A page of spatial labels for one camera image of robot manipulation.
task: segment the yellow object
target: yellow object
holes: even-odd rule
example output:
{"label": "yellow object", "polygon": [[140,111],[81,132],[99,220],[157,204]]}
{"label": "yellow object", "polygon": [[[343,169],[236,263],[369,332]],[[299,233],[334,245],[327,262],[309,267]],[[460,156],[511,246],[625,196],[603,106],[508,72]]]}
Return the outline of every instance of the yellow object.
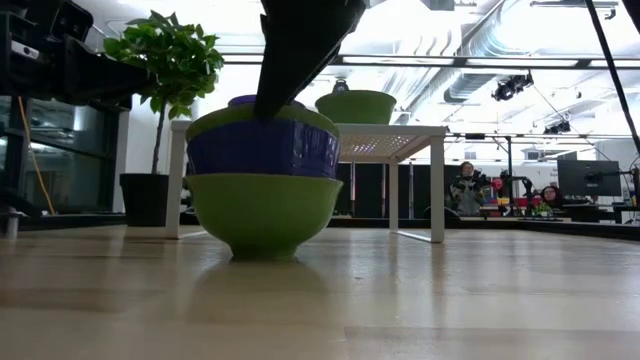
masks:
{"label": "yellow object", "polygon": [[44,193],[44,197],[47,198],[47,204],[49,205],[49,212],[51,215],[55,214],[55,209],[53,208],[53,203],[51,202],[51,197],[49,197],[49,192],[47,192],[46,186],[44,186],[44,181],[42,180],[42,174],[40,174],[40,168],[38,167],[38,162],[36,161],[36,153],[31,148],[31,130],[29,127],[29,122],[27,121],[27,115],[24,111],[24,105],[22,104],[22,97],[18,97],[18,103],[20,103],[20,115],[22,117],[22,124],[24,125],[24,134],[27,138],[27,144],[29,145],[29,150],[31,150],[31,159],[33,159],[33,167],[36,169],[36,175],[38,175],[38,181],[40,182],[40,188]]}

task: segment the perforated tabletop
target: perforated tabletop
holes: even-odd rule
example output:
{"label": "perforated tabletop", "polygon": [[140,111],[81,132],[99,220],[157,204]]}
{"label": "perforated tabletop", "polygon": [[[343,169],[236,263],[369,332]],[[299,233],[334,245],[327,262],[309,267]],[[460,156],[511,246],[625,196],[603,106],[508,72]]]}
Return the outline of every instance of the perforated tabletop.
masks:
{"label": "perforated tabletop", "polygon": [[402,162],[430,145],[433,136],[445,136],[444,127],[338,124],[340,161]]}

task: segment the glass wall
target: glass wall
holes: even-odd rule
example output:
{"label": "glass wall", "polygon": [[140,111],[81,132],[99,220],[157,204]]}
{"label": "glass wall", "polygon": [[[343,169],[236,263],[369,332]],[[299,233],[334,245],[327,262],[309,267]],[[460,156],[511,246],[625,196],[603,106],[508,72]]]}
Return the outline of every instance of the glass wall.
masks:
{"label": "glass wall", "polygon": [[0,141],[5,158],[3,185],[19,191],[42,210],[48,204],[44,188],[58,213],[110,211],[118,116],[90,106],[73,106],[57,101],[24,102],[30,121],[31,151],[19,104],[2,99],[0,116],[6,124],[6,138]]}

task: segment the ceiling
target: ceiling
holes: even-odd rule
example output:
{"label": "ceiling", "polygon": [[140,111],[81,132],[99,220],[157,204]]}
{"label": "ceiling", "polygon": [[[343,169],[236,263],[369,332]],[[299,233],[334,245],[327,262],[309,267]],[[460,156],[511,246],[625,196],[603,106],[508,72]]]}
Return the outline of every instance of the ceiling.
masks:
{"label": "ceiling", "polygon": [[[264,47],[259,0],[75,1],[94,14],[99,33],[91,41],[98,49],[103,36],[118,36],[127,21],[148,16],[150,9],[167,15],[175,11],[183,23],[202,24],[206,32],[220,36],[222,53],[259,54]],[[532,7],[531,0],[505,0],[487,16],[498,0],[456,0],[453,12],[431,11],[420,0],[376,3],[344,41],[341,54],[602,57],[585,8]],[[603,8],[600,18],[614,55],[637,57],[640,35],[624,6],[616,6],[616,16],[606,19],[611,14],[610,8]],[[485,16],[487,21],[470,33]],[[224,107],[232,97],[255,93],[259,72],[258,65],[226,66],[216,91],[198,104],[196,113]],[[331,92],[336,78],[345,78],[351,89],[393,95],[398,104],[392,122],[403,115],[408,124],[445,125],[454,132],[540,134],[546,125],[563,117],[571,121],[574,132],[628,133],[608,72],[533,71],[535,88],[508,102],[496,102],[491,93],[497,80],[512,74],[330,66],[297,100],[313,107],[316,99]],[[640,71],[621,71],[621,78],[635,112],[640,108]],[[462,87],[463,101],[446,101],[444,94],[453,84]]]}

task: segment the purple bowl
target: purple bowl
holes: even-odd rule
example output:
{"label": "purple bowl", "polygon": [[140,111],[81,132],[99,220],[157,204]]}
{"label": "purple bowl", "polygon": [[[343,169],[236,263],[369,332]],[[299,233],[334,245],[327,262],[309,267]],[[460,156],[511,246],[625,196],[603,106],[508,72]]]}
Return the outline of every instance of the purple bowl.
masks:
{"label": "purple bowl", "polygon": [[202,132],[187,146],[196,175],[272,174],[335,179],[340,142],[299,121],[234,122]]}
{"label": "purple bowl", "polygon": [[[231,106],[239,106],[239,105],[245,105],[245,104],[253,104],[255,102],[256,102],[256,95],[242,95],[229,100],[228,106],[231,107]],[[291,101],[291,105],[299,106],[303,109],[306,109],[306,107],[302,103],[297,102],[295,100]]]}

